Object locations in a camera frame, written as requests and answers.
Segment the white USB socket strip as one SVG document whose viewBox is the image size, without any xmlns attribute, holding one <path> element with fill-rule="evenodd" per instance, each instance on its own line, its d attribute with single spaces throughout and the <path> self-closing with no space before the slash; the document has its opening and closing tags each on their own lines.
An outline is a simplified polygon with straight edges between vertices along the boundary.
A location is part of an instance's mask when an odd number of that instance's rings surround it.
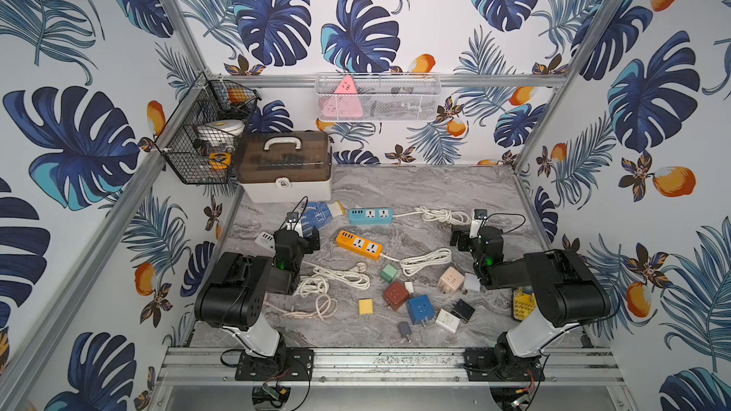
<svg viewBox="0 0 731 411">
<path fill-rule="evenodd" d="M 262 249 L 273 252 L 275 250 L 274 236 L 268 232 L 261 232 L 254 240 L 254 243 Z"/>
</svg>

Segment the green plug adapter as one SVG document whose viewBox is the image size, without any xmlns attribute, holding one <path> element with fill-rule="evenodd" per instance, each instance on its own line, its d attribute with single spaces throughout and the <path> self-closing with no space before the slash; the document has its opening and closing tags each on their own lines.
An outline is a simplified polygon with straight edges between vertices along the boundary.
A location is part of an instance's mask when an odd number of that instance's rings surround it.
<svg viewBox="0 0 731 411">
<path fill-rule="evenodd" d="M 380 278 L 385 283 L 391 284 L 396 280 L 398 274 L 399 270 L 395 266 L 392 266 L 391 264 L 386 264 L 380 272 Z"/>
</svg>

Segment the teal USB socket strip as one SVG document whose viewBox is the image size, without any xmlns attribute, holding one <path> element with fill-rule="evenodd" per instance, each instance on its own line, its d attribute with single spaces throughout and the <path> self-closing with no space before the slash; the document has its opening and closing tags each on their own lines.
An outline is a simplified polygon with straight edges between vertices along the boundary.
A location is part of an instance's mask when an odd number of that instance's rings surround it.
<svg viewBox="0 0 731 411">
<path fill-rule="evenodd" d="M 386 226 L 393 223 L 393 212 L 388 207 L 381 209 L 350 209 L 348 220 L 352 226 Z"/>
</svg>

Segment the red cube socket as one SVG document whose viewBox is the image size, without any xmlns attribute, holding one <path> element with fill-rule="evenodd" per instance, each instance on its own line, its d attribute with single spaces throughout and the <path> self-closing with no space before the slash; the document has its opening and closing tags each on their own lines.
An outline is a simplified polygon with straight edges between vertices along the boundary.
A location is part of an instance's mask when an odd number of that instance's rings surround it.
<svg viewBox="0 0 731 411">
<path fill-rule="evenodd" d="M 383 292 L 386 306 L 393 311 L 398 311 L 401 306 L 409 300 L 410 293 L 405 285 L 399 281 L 391 283 Z"/>
</svg>

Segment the blue cube socket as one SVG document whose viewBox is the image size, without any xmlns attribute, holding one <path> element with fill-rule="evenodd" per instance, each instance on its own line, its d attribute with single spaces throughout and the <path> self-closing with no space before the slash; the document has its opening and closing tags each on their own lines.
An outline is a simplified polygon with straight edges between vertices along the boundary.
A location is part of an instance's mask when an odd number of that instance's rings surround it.
<svg viewBox="0 0 731 411">
<path fill-rule="evenodd" d="M 428 295 L 413 297 L 407 301 L 407 313 L 413 325 L 426 325 L 435 317 L 435 311 Z"/>
</svg>

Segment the white 66W charger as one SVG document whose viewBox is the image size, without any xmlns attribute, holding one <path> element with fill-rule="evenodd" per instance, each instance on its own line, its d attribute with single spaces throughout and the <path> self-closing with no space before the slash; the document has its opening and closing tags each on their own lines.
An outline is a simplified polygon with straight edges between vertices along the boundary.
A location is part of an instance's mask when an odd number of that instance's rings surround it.
<svg viewBox="0 0 731 411">
<path fill-rule="evenodd" d="M 464 281 L 462 284 L 462 291 L 464 294 L 479 293 L 481 291 L 481 283 L 479 278 L 472 273 L 464 274 Z"/>
</svg>

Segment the yellow plug adapter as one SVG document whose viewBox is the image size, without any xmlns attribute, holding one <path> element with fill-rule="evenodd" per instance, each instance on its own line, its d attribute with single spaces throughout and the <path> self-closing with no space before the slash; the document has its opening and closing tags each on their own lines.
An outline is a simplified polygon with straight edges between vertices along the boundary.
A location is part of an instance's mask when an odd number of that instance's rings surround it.
<svg viewBox="0 0 731 411">
<path fill-rule="evenodd" d="M 374 314 L 374 304 L 372 299 L 361 299 L 358 301 L 358 312 L 360 316 L 370 316 Z"/>
</svg>

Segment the grey small charger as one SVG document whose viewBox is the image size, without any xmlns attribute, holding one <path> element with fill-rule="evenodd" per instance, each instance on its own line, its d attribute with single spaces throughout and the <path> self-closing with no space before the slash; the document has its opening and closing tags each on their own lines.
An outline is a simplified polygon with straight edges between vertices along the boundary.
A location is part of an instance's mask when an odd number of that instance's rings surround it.
<svg viewBox="0 0 731 411">
<path fill-rule="evenodd" d="M 412 332 L 411 332 L 409 323 L 408 322 L 397 323 L 397 328 L 398 328 L 401 338 L 406 343 L 410 343 Z"/>
</svg>

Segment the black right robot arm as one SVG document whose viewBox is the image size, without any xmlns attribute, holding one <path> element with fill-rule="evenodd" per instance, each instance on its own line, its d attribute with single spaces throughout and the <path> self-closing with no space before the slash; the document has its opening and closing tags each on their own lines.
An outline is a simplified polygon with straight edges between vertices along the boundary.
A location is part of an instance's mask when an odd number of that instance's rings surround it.
<svg viewBox="0 0 731 411">
<path fill-rule="evenodd" d="M 450 244 L 473 259 L 473 270 L 488 290 L 530 287 L 537 308 L 517 327 L 501 334 L 494 346 L 502 363 L 534 360 L 563 333 L 607 317 L 611 300 L 579 255 L 567 249 L 527 253 L 521 259 L 504 258 L 504 232 L 481 226 L 451 230 Z"/>
</svg>

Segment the orange power strip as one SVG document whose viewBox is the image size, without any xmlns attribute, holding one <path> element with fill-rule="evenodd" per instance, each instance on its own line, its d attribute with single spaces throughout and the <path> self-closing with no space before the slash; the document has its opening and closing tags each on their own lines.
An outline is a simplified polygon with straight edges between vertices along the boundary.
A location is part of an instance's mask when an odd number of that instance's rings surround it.
<svg viewBox="0 0 731 411">
<path fill-rule="evenodd" d="M 341 230 L 336 237 L 336 245 L 341 249 L 353 252 L 373 261 L 379 261 L 383 246 L 346 230 Z"/>
</svg>

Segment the white plug adapter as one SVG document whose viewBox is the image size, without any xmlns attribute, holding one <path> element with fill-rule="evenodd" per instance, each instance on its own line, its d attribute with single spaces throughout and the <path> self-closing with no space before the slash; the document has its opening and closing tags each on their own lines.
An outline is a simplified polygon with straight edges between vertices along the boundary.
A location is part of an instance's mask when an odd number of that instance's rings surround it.
<svg viewBox="0 0 731 411">
<path fill-rule="evenodd" d="M 451 312 L 441 309 L 436 317 L 435 325 L 449 334 L 455 334 L 459 328 L 460 319 Z"/>
</svg>

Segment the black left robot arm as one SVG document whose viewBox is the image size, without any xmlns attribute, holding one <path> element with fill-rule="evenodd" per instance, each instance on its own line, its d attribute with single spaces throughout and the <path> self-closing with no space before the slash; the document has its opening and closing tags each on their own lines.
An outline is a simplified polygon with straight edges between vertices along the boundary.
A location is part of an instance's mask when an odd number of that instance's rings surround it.
<svg viewBox="0 0 731 411">
<path fill-rule="evenodd" d="M 259 358 L 274 357 L 281 344 L 280 333 L 261 317 L 266 296 L 294 294 L 302 282 L 304 258 L 320 249 L 317 228 L 306 236 L 283 228 L 273 239 L 271 256 L 222 254 L 194 304 L 198 321 L 228 331 L 247 354 Z"/>
</svg>

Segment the black plug adapter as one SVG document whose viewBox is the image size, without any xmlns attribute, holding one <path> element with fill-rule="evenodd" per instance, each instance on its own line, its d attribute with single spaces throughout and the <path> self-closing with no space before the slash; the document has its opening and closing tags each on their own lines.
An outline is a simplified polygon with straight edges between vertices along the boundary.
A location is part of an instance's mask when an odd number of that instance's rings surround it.
<svg viewBox="0 0 731 411">
<path fill-rule="evenodd" d="M 453 304 L 450 313 L 453 316 L 457 317 L 460 321 L 468 323 L 475 313 L 475 308 L 464 300 L 460 299 L 455 304 Z"/>
</svg>

